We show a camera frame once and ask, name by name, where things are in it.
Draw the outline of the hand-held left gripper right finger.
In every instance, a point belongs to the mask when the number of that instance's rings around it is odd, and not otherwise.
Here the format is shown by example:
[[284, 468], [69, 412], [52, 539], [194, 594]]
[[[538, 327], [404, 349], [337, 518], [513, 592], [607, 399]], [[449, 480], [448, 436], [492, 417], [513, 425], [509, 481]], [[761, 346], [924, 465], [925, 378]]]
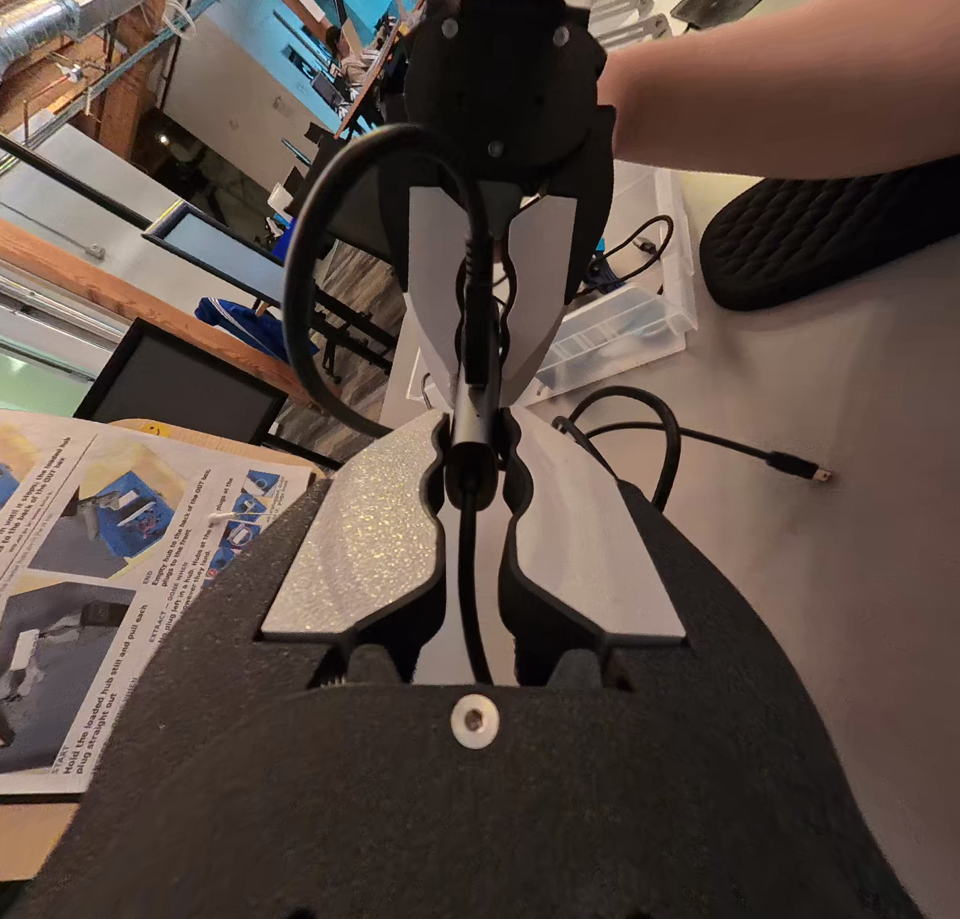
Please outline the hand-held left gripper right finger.
[[510, 413], [510, 509], [501, 617], [556, 610], [594, 646], [675, 645], [687, 636], [616, 478], [526, 409]]

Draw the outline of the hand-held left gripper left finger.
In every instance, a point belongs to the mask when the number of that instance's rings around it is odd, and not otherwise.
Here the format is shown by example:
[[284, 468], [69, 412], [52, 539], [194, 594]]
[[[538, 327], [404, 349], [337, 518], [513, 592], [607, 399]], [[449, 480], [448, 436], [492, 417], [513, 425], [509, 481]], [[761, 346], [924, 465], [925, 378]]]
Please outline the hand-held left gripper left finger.
[[427, 410], [331, 480], [262, 623], [267, 640], [420, 649], [447, 614], [444, 445]]

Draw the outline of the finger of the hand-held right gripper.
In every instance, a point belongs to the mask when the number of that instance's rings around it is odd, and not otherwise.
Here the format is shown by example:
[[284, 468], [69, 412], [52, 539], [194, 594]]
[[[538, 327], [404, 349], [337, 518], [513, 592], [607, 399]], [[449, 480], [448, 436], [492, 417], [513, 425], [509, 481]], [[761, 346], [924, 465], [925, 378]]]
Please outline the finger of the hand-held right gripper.
[[507, 258], [513, 299], [506, 317], [509, 349], [501, 365], [499, 404], [515, 404], [552, 345], [566, 310], [570, 252], [577, 201], [547, 195], [511, 218]]
[[452, 409], [458, 384], [457, 283], [469, 237], [466, 212], [446, 192], [411, 187], [406, 304], [420, 359], [444, 409]]

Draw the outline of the clear plastic bin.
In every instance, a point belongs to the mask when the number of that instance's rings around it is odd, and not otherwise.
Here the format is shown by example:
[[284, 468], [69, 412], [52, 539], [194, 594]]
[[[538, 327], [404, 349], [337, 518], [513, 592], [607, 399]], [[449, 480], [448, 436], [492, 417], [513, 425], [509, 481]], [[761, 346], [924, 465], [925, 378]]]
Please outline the clear plastic bin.
[[694, 257], [679, 174], [614, 162], [603, 237], [522, 405], [683, 351], [698, 326]]

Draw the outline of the dark usb connector with cable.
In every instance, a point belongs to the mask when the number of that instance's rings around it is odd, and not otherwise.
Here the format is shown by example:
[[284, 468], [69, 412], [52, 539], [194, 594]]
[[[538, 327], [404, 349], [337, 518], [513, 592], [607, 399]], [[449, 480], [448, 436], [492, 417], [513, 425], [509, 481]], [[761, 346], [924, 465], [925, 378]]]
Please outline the dark usb connector with cable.
[[476, 591], [477, 518], [498, 489], [495, 424], [498, 391], [492, 383], [470, 385], [461, 375], [453, 407], [451, 444], [444, 458], [447, 498], [460, 513], [457, 550], [457, 598], [467, 660], [476, 684], [493, 677], [479, 624]]

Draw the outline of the person's right forearm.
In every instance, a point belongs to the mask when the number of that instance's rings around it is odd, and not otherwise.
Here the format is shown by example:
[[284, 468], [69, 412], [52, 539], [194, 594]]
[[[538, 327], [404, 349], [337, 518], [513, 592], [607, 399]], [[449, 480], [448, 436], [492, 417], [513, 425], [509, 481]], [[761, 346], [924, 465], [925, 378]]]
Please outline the person's right forearm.
[[843, 179], [958, 155], [958, 0], [817, 0], [613, 53], [614, 156]]

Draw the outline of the blue jacket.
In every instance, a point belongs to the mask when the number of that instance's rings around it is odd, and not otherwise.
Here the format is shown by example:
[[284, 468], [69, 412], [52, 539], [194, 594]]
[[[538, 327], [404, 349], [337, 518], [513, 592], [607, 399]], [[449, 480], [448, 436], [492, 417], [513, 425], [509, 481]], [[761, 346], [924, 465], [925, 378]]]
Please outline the blue jacket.
[[194, 315], [199, 321], [222, 329], [260, 353], [289, 364], [282, 322], [271, 313], [258, 314], [238, 302], [203, 297]]

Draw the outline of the black quilted wrist rest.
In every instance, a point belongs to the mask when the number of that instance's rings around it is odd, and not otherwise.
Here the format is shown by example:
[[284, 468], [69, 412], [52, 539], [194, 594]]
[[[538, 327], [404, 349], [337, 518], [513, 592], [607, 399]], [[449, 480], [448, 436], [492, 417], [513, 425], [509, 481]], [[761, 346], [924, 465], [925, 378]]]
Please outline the black quilted wrist rest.
[[723, 206], [699, 244], [707, 292], [738, 313], [845, 283], [959, 233], [959, 157], [894, 172], [763, 179]]

